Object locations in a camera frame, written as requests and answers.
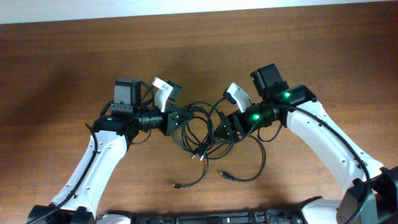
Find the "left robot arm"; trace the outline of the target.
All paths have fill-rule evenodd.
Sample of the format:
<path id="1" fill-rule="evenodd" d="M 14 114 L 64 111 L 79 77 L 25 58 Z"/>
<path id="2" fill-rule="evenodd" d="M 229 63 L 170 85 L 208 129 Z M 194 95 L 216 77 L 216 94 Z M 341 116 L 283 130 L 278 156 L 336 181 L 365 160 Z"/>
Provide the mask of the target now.
<path id="1" fill-rule="evenodd" d="M 139 132 L 159 129 L 169 136 L 193 119 L 193 113 L 173 104 L 181 89 L 159 78 L 150 85 L 135 78 L 118 78 L 113 100 L 87 126 L 90 141 L 72 176 L 50 205 L 33 207 L 28 223 L 95 223 L 109 178 Z"/>

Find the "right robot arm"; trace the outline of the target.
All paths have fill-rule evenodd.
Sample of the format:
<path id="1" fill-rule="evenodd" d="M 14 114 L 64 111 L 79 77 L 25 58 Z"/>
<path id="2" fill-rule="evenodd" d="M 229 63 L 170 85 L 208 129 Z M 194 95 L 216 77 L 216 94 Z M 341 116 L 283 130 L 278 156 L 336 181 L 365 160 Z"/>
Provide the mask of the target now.
<path id="1" fill-rule="evenodd" d="M 262 98 L 253 103 L 232 83 L 223 99 L 238 110 L 221 120 L 215 139 L 236 144 L 279 121 L 301 138 L 336 179 L 343 198 L 313 197 L 290 208 L 269 209 L 266 223 L 397 223 L 397 168 L 388 169 L 355 144 L 305 85 L 290 87 L 275 64 L 252 72 Z"/>

